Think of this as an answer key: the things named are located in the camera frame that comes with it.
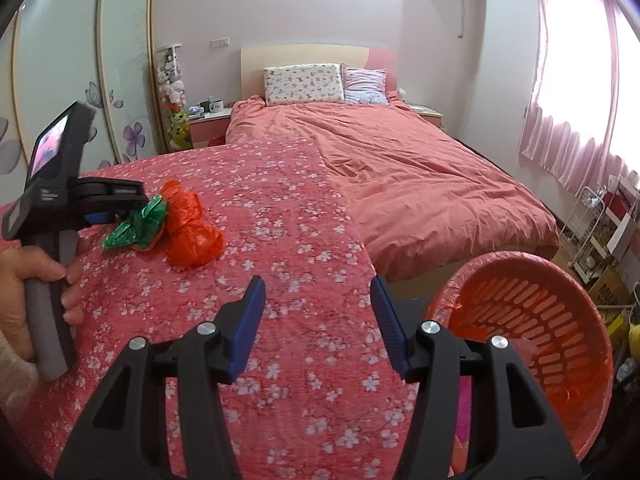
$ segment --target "lavender pillow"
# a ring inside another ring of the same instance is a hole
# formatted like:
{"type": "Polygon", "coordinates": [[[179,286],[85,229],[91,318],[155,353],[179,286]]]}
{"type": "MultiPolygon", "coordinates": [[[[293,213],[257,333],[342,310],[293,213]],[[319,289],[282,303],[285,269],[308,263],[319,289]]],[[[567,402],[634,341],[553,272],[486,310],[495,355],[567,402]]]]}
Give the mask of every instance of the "lavender pillow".
{"type": "Polygon", "coordinates": [[[350,68],[345,64],[340,68],[346,104],[388,104],[385,96],[386,70],[350,68]]]}

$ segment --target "green plush toy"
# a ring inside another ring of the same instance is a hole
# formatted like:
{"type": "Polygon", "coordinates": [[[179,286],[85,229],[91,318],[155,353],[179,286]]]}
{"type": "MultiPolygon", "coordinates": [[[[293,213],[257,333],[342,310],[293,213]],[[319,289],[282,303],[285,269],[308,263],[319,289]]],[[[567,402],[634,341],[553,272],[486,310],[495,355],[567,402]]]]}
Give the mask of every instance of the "green plush toy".
{"type": "Polygon", "coordinates": [[[193,147],[186,113],[178,112],[172,115],[171,123],[169,124],[169,136],[171,137],[171,147],[176,151],[190,150],[193,147]]]}

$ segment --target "plastic laundry basket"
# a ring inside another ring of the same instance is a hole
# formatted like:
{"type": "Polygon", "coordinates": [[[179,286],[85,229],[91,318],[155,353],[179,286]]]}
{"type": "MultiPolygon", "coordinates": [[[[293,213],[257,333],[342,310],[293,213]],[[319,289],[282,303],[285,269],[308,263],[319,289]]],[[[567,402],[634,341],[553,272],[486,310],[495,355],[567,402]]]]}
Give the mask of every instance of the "plastic laundry basket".
{"type": "Polygon", "coordinates": [[[533,348],[529,368],[583,459],[609,407],[611,346],[593,302],[564,270],[532,254],[485,254],[449,280],[428,319],[459,336],[500,334],[533,348]]]}

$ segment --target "headboard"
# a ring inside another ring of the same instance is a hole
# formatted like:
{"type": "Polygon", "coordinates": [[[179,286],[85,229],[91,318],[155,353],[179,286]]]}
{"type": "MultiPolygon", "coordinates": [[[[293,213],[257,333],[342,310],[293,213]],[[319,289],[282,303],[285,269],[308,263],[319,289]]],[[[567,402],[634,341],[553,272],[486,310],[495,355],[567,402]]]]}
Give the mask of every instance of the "headboard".
{"type": "Polygon", "coordinates": [[[306,63],[346,63],[354,68],[386,68],[386,91],[397,90],[396,53],[364,46],[317,43],[251,46],[240,53],[242,98],[264,97],[264,69],[306,63]]]}

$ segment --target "hand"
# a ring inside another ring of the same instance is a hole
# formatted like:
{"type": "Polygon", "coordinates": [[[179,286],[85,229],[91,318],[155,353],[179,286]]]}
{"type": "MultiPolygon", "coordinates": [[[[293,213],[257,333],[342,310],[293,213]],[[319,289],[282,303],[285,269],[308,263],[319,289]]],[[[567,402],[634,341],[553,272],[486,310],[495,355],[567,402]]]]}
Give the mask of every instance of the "hand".
{"type": "MultiPolygon", "coordinates": [[[[87,240],[80,238],[77,254],[85,253],[88,245],[87,240]]],[[[62,293],[61,301],[66,311],[63,317],[69,325],[78,325],[82,323],[80,261],[74,260],[65,268],[36,246],[0,252],[0,330],[14,351],[26,361],[33,358],[34,351],[27,326],[23,281],[38,278],[43,282],[56,282],[65,277],[70,286],[62,293]]]]}

